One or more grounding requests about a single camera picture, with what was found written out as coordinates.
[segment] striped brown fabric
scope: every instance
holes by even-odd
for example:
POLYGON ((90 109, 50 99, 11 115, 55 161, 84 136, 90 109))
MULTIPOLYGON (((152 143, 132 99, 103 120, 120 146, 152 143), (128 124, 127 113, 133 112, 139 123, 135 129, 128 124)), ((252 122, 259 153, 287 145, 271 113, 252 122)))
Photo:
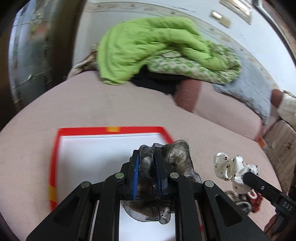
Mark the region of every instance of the striped brown fabric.
POLYGON ((283 193, 288 193, 296 163, 296 132, 284 120, 277 121, 264 135, 264 151, 274 168, 283 193))
POLYGON ((195 79, 183 80, 174 95, 175 102, 180 108, 193 112, 201 89, 201 81, 195 79))

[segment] black cloth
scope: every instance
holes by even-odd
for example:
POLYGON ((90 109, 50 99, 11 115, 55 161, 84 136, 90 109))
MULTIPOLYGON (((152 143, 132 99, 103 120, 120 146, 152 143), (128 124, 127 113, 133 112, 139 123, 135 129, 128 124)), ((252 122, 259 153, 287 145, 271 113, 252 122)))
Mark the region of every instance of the black cloth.
POLYGON ((143 66, 138 74, 131 78, 130 82, 138 87, 160 91, 174 95, 176 86, 188 77, 177 74, 159 74, 150 72, 147 66, 143 66))

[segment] floral wallpaper border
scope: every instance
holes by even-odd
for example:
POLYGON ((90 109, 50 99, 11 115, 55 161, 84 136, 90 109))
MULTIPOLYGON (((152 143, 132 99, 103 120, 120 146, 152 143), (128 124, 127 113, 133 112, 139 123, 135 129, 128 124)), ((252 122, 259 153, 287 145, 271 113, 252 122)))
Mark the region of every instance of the floral wallpaper border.
POLYGON ((207 22, 196 18, 192 15, 186 14, 180 10, 172 9, 165 6, 140 3, 140 2, 102 2, 102 3, 91 3, 86 2, 84 11, 87 12, 135 12, 144 13, 152 16, 183 16, 192 19, 196 25, 198 31, 205 39, 210 39, 216 43, 224 44, 228 47, 234 48, 239 51, 246 59, 251 61, 262 74, 270 81, 274 88, 279 88, 275 83, 270 74, 266 69, 259 63, 257 59, 243 46, 241 46, 237 41, 232 39, 229 35, 225 34, 221 30, 213 27, 207 22))

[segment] green floral blanket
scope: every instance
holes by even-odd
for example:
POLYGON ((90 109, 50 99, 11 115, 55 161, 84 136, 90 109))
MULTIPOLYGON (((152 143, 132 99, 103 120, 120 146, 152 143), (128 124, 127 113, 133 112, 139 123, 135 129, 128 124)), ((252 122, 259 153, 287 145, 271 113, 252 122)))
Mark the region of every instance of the green floral blanket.
POLYGON ((229 69, 224 71, 207 69, 198 62, 182 56, 177 50, 150 56, 146 65, 151 72, 179 74, 215 84, 224 85, 235 80, 241 74, 241 64, 238 57, 224 45, 218 45, 211 41, 207 41, 207 44, 210 46, 212 56, 227 62, 230 66, 229 69))

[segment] lime green comforter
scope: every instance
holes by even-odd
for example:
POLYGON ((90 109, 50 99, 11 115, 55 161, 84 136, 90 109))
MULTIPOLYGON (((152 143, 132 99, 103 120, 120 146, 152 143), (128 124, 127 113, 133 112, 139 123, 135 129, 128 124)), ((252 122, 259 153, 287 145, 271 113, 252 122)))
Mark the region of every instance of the lime green comforter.
POLYGON ((147 57, 172 49, 208 69, 233 67, 211 51, 210 41, 189 18, 140 18, 117 24, 104 35, 97 54, 100 75, 107 84, 123 84, 139 72, 147 57))

